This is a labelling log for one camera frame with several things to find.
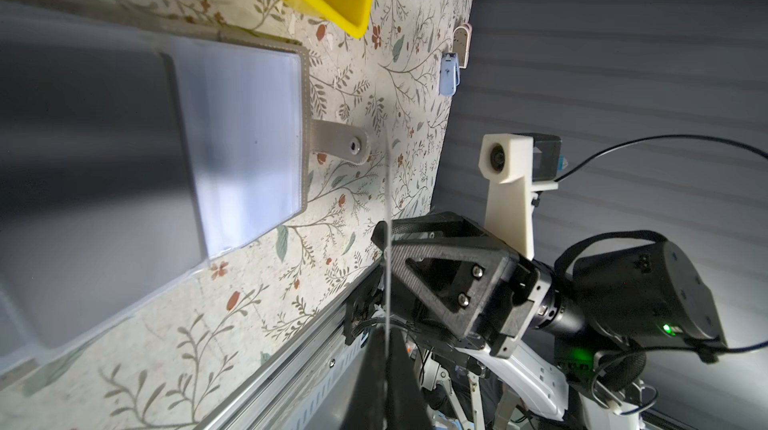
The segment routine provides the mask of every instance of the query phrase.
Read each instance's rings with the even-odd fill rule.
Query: red flower
[[[210,266],[210,271],[212,271],[214,274],[210,277],[211,280],[216,280],[216,277],[218,276],[225,276],[226,275],[226,266],[229,265],[228,262],[222,262],[221,264],[217,265],[214,263]]]
[[[373,26],[373,36],[371,36],[371,41],[373,42],[374,50],[382,46],[381,31],[382,31],[382,28],[380,25]]]
[[[229,301],[226,302],[226,310],[232,310],[235,308],[235,305],[237,305],[237,301],[240,299],[240,292],[235,292],[230,297]]]

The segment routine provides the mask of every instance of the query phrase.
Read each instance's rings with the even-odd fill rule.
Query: silver screw
[[[350,152],[352,152],[352,155],[358,155],[360,153],[361,146],[362,144],[360,143],[359,138],[352,138],[352,141],[350,142]]]

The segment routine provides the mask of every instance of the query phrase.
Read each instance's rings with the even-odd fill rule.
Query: floral tablecloth
[[[437,94],[438,56],[472,3],[374,0],[355,40],[279,0],[105,1],[301,41],[312,116],[368,128],[376,148],[361,166],[311,156],[304,214],[2,390],[0,428],[192,428],[253,374],[378,257],[384,146],[395,217],[428,211],[451,104]]]

